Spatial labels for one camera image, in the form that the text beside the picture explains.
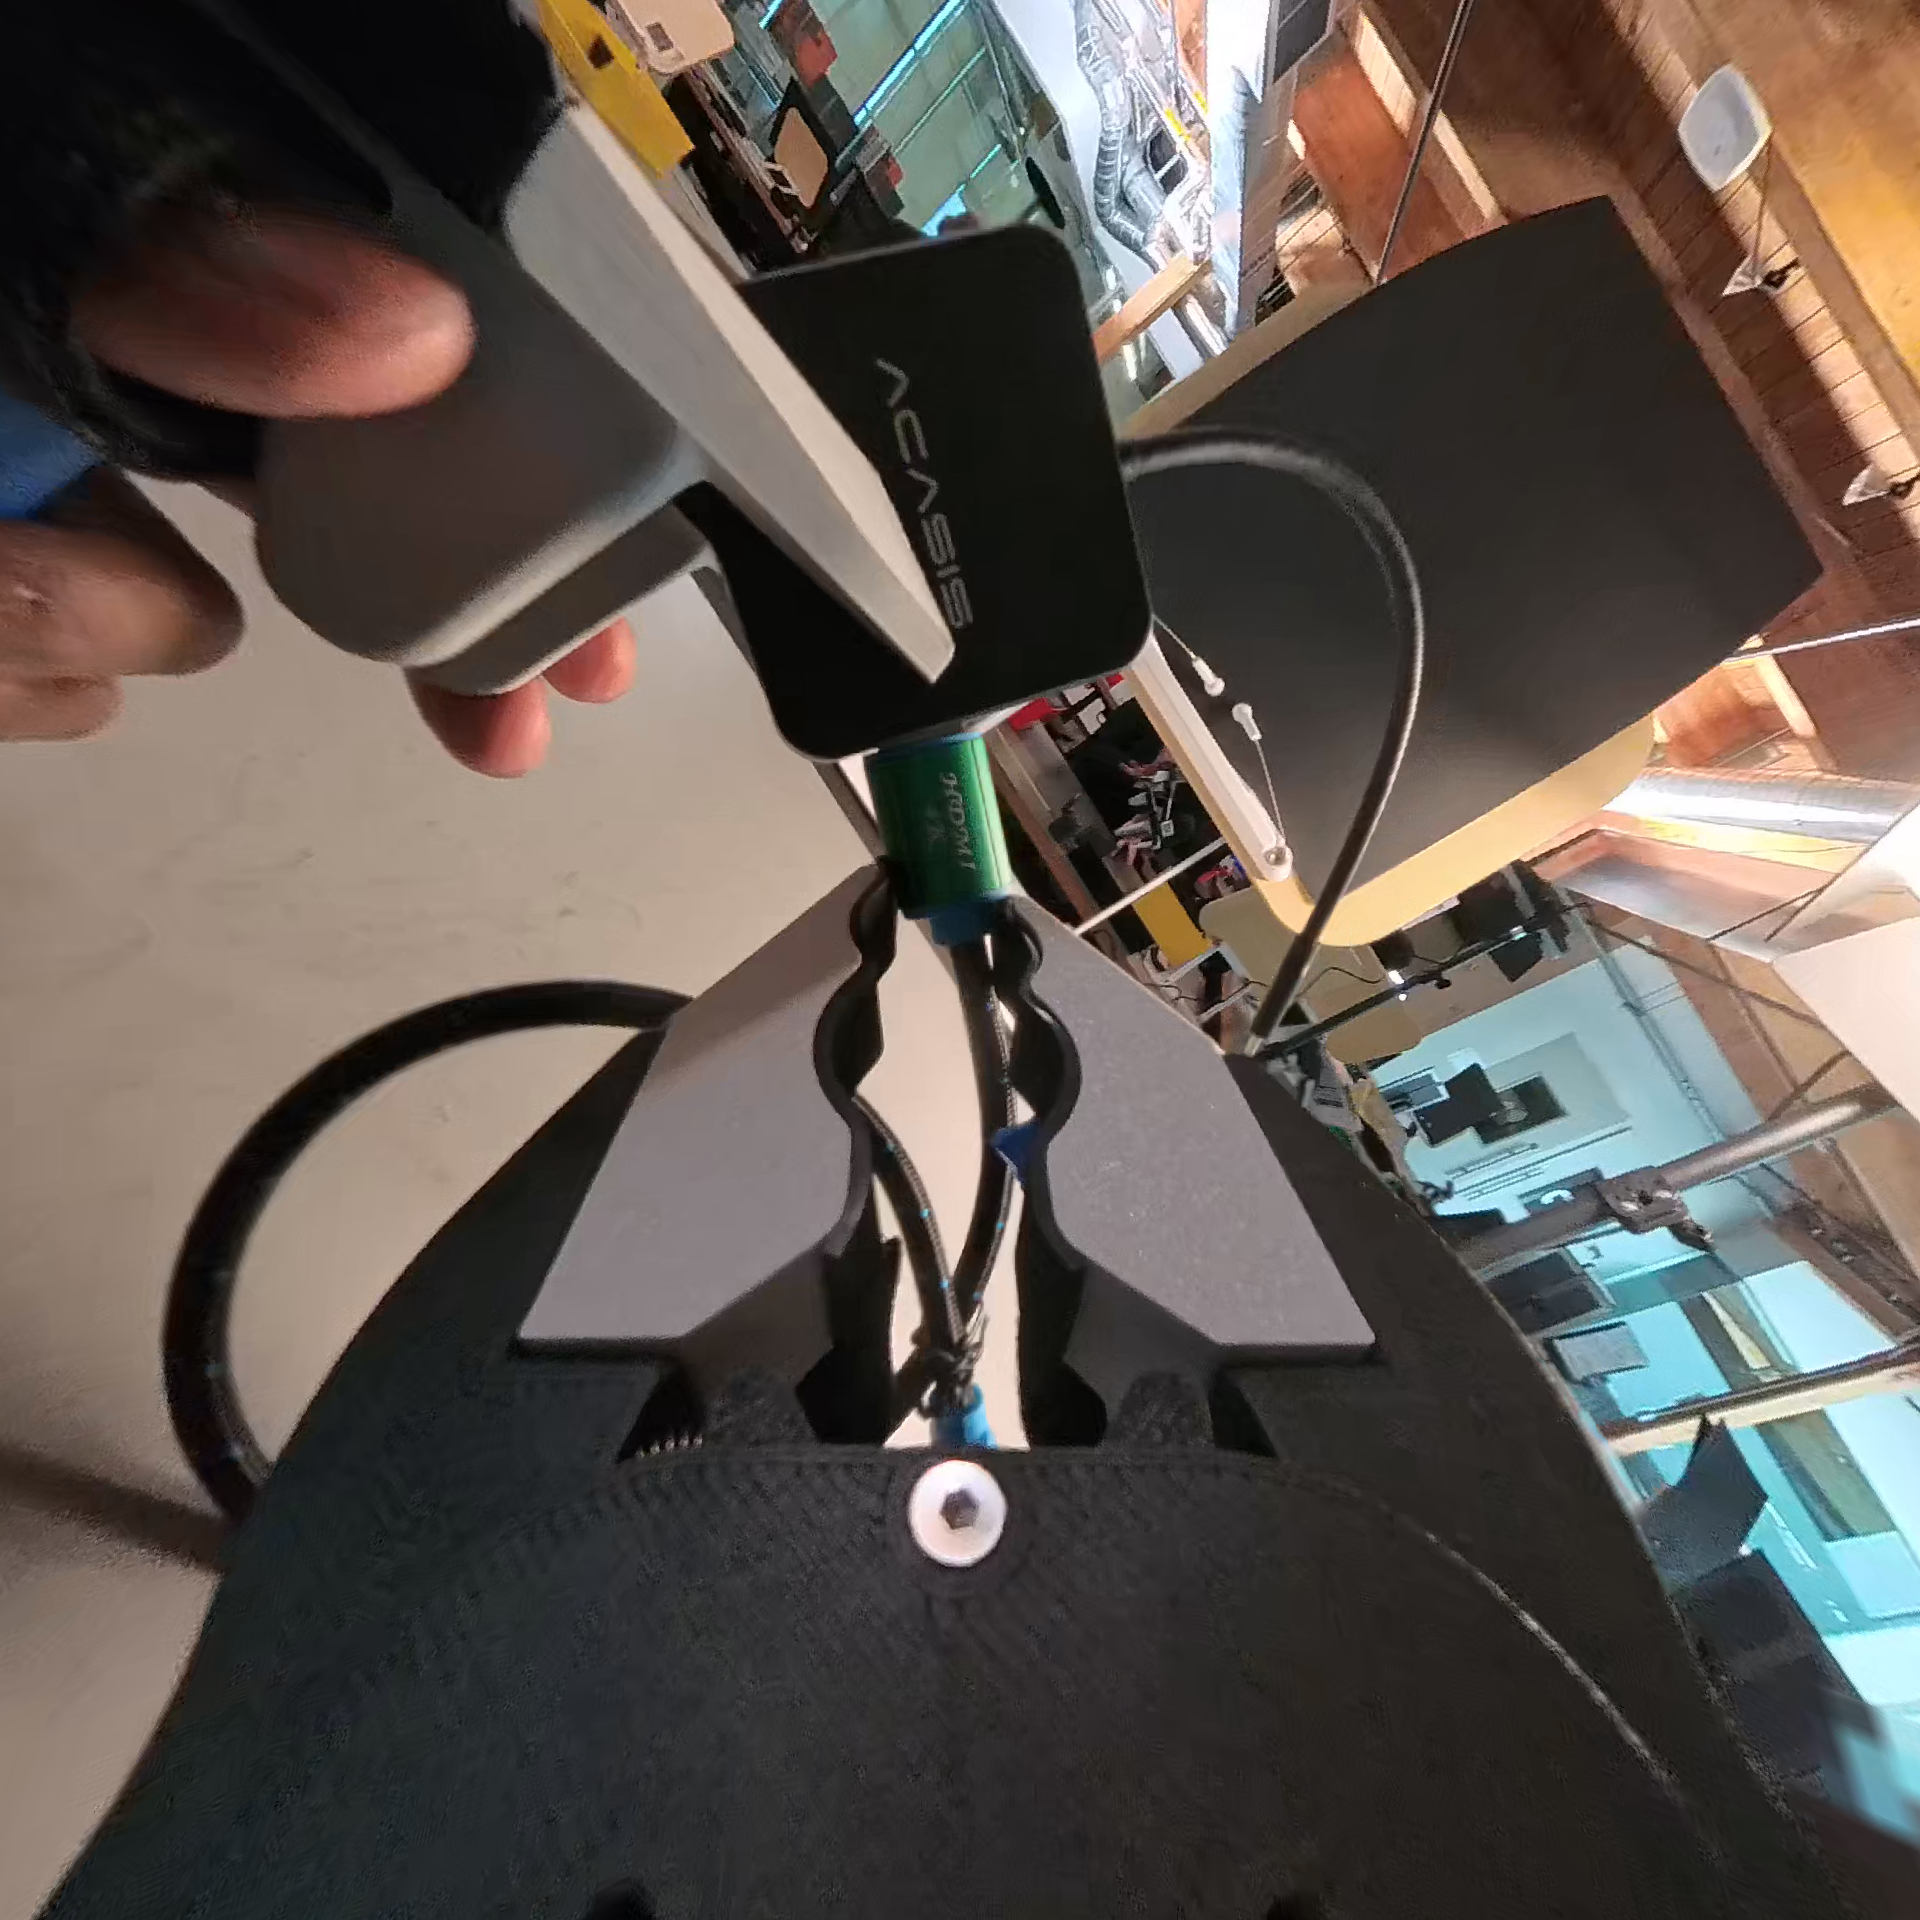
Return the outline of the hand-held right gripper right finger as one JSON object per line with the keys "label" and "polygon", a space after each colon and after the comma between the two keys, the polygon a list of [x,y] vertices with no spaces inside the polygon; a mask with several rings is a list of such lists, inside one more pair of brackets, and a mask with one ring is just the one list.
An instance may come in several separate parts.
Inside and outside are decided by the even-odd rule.
{"label": "hand-held right gripper right finger", "polygon": [[1225,1057],[1028,900],[997,995],[1023,1122],[1022,1380],[1208,1380],[1375,1347]]}

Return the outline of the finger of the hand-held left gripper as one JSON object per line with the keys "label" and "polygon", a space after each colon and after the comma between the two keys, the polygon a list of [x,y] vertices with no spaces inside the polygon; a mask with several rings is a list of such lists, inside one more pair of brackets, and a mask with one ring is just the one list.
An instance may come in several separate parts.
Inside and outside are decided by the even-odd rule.
{"label": "finger of the hand-held left gripper", "polygon": [[336,650],[463,697],[530,681],[703,552],[717,490],[924,681],[952,657],[874,466],[590,111],[535,156],[522,252],[344,112],[391,235],[452,282],[470,360],[431,401],[265,423],[255,563]]}

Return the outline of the person's left hand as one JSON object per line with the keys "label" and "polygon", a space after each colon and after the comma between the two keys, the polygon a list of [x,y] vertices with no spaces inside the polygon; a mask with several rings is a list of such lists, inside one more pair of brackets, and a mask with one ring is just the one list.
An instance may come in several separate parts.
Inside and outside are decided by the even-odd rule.
{"label": "person's left hand", "polygon": [[[300,210],[180,212],[74,305],[106,370],[253,418],[386,416],[473,355],[463,296],[362,232]],[[225,578],[124,476],[95,468],[1,534],[1,739],[95,737],[130,679],[229,659]]]}

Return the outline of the white light panel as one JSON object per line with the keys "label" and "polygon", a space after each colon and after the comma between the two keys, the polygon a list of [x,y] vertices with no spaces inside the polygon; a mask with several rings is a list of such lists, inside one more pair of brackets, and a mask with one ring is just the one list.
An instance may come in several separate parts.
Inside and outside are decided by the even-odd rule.
{"label": "white light panel", "polygon": [[1775,976],[1914,1119],[1914,891],[1898,881],[1834,881],[1782,923],[1766,950]]}

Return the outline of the beige rounded divider panel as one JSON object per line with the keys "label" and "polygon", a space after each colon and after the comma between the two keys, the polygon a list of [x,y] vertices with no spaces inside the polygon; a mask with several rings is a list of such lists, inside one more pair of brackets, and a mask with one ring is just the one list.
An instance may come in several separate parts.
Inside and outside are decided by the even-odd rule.
{"label": "beige rounded divider panel", "polygon": [[[1254,890],[1236,891],[1198,910],[1198,926],[1220,950],[1229,972],[1249,990],[1225,1016],[1229,1041],[1244,1041],[1271,975],[1292,946],[1285,928]],[[1386,976],[1367,950],[1320,950],[1306,972],[1294,1024],[1326,1022],[1349,1014],[1360,1002],[1382,993]],[[1424,1043],[1424,1026],[1409,1000],[1389,1000],[1372,1014],[1338,1024],[1320,1041],[1320,1049],[1346,1068],[1372,1068],[1396,1059]]]}

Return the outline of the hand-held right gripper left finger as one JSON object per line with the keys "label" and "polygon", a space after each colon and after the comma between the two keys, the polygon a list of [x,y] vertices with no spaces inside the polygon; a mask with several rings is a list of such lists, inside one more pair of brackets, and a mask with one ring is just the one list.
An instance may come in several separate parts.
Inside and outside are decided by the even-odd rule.
{"label": "hand-held right gripper left finger", "polygon": [[893,955],[889,881],[860,870],[669,1018],[518,1323],[526,1354],[801,1380],[832,1352]]}

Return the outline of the black usb hub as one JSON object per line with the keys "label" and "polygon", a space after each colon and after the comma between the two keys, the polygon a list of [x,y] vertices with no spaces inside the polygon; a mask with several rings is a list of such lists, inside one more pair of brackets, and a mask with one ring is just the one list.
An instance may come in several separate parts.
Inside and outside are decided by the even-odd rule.
{"label": "black usb hub", "polygon": [[1140,654],[1150,602],[1113,422],[1048,228],[878,248],[740,292],[874,466],[952,646],[924,679],[717,488],[689,488],[679,506],[793,753],[962,734]]}

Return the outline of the silver ventilation duct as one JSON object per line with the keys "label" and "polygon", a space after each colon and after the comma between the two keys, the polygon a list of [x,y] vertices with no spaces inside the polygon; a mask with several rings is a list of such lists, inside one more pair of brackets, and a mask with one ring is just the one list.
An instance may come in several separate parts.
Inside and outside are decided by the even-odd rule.
{"label": "silver ventilation duct", "polygon": [[1612,811],[1668,825],[1775,833],[1869,848],[1917,804],[1914,785],[1793,771],[1646,768]]}

